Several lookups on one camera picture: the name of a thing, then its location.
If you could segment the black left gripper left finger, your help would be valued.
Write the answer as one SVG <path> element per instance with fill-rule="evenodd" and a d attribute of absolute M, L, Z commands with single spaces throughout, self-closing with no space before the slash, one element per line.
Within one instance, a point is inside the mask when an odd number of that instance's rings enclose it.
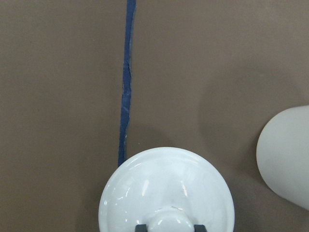
<path fill-rule="evenodd" d="M 147 232 L 147 225 L 146 224 L 136 225 L 135 232 Z"/>

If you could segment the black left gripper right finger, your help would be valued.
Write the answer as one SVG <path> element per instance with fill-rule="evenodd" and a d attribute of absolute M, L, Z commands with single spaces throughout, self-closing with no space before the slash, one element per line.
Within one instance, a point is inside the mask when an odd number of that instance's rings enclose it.
<path fill-rule="evenodd" d="M 201 224 L 194 225 L 194 232 L 206 232 L 206 227 Z"/>

